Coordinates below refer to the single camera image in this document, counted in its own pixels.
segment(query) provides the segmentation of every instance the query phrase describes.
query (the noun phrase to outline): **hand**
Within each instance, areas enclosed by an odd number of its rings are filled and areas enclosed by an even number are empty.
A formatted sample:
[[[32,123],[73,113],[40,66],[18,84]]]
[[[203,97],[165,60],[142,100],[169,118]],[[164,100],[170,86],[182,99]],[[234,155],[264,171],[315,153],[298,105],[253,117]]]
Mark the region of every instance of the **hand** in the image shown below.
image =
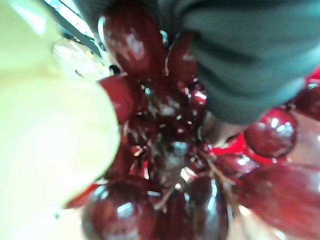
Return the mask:
[[[228,139],[244,131],[247,125],[235,125],[221,121],[211,112],[207,111],[199,128],[199,138],[215,147],[223,147]]]
[[[112,163],[118,121],[98,84],[57,67],[55,23],[36,1],[1,0],[0,22],[0,239],[46,240],[55,211]]]

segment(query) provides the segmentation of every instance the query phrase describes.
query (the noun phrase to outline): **blurry object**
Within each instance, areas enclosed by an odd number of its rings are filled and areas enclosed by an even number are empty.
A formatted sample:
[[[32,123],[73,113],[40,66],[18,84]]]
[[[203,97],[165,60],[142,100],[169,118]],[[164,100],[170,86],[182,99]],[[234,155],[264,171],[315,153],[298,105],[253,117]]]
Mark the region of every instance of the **blurry object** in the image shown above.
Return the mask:
[[[60,38],[54,45],[53,56],[68,75],[97,81],[110,75],[103,60],[78,42]]]
[[[0,239],[44,240],[111,164],[118,122],[96,83],[57,67],[56,23],[37,1],[1,0],[0,22]]]

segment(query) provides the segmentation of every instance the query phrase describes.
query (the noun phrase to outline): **sleeve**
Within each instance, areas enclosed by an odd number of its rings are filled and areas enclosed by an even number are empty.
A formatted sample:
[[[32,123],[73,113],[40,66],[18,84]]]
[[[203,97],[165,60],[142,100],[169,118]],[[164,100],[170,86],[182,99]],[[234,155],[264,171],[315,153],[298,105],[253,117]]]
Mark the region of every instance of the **sleeve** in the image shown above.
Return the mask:
[[[294,97],[320,63],[319,0],[160,0],[169,33],[198,33],[192,51],[208,110],[247,125]]]
[[[94,37],[99,41],[98,21],[102,13],[116,1],[137,1],[146,6],[150,14],[159,21],[157,0],[74,0],[76,7],[89,25]]]

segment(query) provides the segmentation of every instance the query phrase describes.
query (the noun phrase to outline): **red grape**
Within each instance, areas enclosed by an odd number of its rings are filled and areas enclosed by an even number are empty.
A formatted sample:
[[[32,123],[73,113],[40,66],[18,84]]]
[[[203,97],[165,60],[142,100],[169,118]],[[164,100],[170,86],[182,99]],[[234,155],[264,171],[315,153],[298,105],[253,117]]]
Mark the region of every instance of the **red grape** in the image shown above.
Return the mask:
[[[100,80],[99,83],[109,95],[120,123],[141,110],[146,104],[140,84],[130,76],[113,75]]]
[[[102,184],[94,183],[91,184],[86,190],[84,190],[81,194],[70,200],[66,205],[65,209],[73,209],[82,207],[89,199],[90,195]]]
[[[109,181],[110,184],[114,182],[126,183],[130,185],[135,185],[141,188],[142,191],[148,195],[149,202],[151,204],[156,204],[161,200],[162,191],[160,187],[156,185],[154,182],[152,182],[151,180],[145,179],[142,176],[128,175],[128,176],[123,176],[121,178],[112,179]]]
[[[133,156],[130,149],[126,145],[121,144],[111,166],[106,171],[104,177],[106,179],[113,179],[127,176],[135,160],[135,156]]]
[[[146,192],[117,181],[100,186],[91,195],[83,210],[82,228],[89,240],[149,240],[155,221]]]
[[[320,239],[320,168],[270,164],[240,181],[234,189],[240,204],[285,233]]]
[[[203,176],[187,185],[185,210],[192,238],[225,240],[229,232],[230,212],[224,194],[215,179]]]
[[[217,156],[214,165],[229,178],[240,177],[259,166],[246,155],[239,154],[219,155]]]
[[[151,82],[145,92],[148,110],[159,123],[188,119],[188,97],[176,85],[167,81]]]
[[[116,1],[100,18],[98,31],[130,76],[154,79],[162,74],[167,50],[155,21],[137,1]]]
[[[188,168],[191,169],[195,174],[200,174],[208,170],[208,164],[201,156],[195,155],[191,159],[191,164],[188,165]]]
[[[148,165],[150,179],[170,187],[190,162],[192,151],[192,140],[188,134],[178,134],[168,128],[159,133],[156,143],[151,146],[152,157]]]
[[[140,162],[135,161],[130,168],[129,175],[130,176],[139,176],[139,177],[144,178],[145,177],[144,166]]]
[[[166,203],[164,240],[187,240],[192,237],[192,230],[186,221],[185,206],[184,193],[174,191]]]
[[[193,32],[182,32],[173,42],[165,60],[167,74],[186,84],[192,84],[197,76],[196,59],[190,51],[193,38]]]
[[[247,145],[258,155],[278,158],[286,155],[297,140],[297,121],[282,108],[274,108],[244,131]]]
[[[295,106],[300,113],[320,121],[320,86],[304,90]]]
[[[264,157],[261,155],[256,154],[254,151],[252,151],[249,147],[246,147],[243,150],[244,155],[255,161],[256,163],[259,164],[276,164],[276,163],[283,163],[283,162],[288,162],[287,155],[283,155],[280,157],[273,157],[273,158],[268,158]]]
[[[206,110],[207,93],[202,90],[201,86],[196,86],[190,93],[189,109],[192,116],[192,122],[198,126],[204,118]]]
[[[156,140],[157,126],[145,115],[136,115],[124,123],[123,136],[131,146],[150,145]]]

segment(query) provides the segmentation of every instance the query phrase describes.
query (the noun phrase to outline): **grape bunch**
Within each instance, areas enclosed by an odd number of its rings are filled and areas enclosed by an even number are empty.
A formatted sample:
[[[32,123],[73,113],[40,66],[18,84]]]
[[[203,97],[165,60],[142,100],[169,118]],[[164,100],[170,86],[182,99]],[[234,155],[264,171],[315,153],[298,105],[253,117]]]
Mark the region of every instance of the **grape bunch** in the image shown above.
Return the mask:
[[[123,71],[99,81],[121,143],[103,181],[66,206],[85,204],[88,240],[225,240],[239,205],[286,234],[320,239],[320,168],[287,159],[299,133],[293,112],[320,121],[320,71],[218,148],[198,136],[207,95],[190,51],[194,33],[166,49],[134,1],[117,1],[98,29]]]

